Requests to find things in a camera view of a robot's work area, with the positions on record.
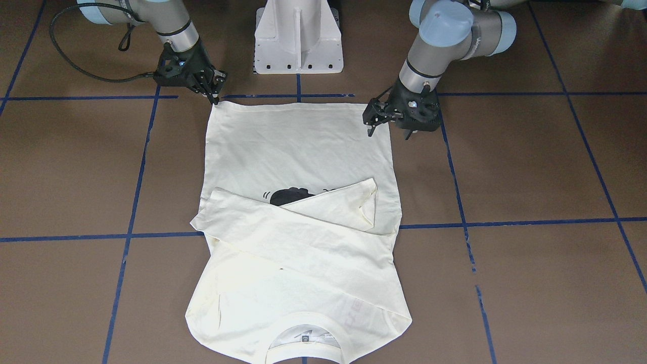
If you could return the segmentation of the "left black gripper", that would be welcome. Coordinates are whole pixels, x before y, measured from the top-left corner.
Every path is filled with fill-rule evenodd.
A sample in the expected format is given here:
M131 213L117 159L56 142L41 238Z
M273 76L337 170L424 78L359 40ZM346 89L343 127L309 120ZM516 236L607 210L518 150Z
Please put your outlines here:
M387 102L369 101L362 113L363 124L371 138L377 126L402 118L402 110L409 102L439 102L437 92L429 85L423 86L421 93L411 92L400 80L396 81ZM416 130L405 129L404 140L409 140Z

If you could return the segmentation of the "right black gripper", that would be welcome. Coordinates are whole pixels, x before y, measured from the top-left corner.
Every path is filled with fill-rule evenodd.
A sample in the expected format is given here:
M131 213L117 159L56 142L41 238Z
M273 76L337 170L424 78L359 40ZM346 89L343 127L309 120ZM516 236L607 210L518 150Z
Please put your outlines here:
M166 42L162 53L177 55L186 61L188 72L195 78L196 85L189 89L194 93L201 93L207 97L212 105L219 103L219 94L227 81L228 74L217 71L208 58L203 42L199 40L192 48L184 52L176 52L171 44Z

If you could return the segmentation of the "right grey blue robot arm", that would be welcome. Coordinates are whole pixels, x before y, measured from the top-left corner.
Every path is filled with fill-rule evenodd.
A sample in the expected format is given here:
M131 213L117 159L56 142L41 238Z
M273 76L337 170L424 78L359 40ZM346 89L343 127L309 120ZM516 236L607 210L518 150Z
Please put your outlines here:
M157 69L142 74L160 87L185 87L212 105L227 75L212 64L203 40L182 1L78 1L81 13L95 24L126 24L129 32L148 23L163 44Z

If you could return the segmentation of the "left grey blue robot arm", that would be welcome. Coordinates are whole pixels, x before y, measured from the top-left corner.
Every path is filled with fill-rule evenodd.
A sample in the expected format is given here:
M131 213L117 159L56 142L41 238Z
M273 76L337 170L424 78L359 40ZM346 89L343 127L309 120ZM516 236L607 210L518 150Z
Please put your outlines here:
M413 1L409 19L418 34L386 101L370 99L363 111L369 137L389 122L409 138L443 124L436 87L451 62L508 50L517 25L506 10L518 1Z

